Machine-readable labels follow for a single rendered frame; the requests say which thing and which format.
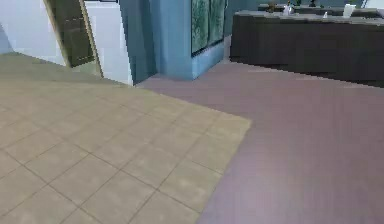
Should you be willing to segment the white cup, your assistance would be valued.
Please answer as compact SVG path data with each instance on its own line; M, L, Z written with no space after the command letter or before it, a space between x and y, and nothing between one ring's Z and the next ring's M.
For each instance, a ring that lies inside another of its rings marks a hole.
M353 4L346 4L344 6L344 10L343 10L343 17L344 18L350 18L352 13L354 12L356 6L353 5Z

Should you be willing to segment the dark door with tan frame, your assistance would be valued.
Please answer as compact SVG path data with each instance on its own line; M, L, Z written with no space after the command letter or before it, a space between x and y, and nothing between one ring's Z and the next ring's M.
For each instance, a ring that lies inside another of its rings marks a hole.
M43 0L67 67L103 77L85 0Z

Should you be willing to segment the dark brown kitchen counter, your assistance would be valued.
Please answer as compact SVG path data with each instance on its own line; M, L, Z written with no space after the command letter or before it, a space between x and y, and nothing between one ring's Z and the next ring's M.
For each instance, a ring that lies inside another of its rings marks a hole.
M384 19L239 11L230 60L384 88Z

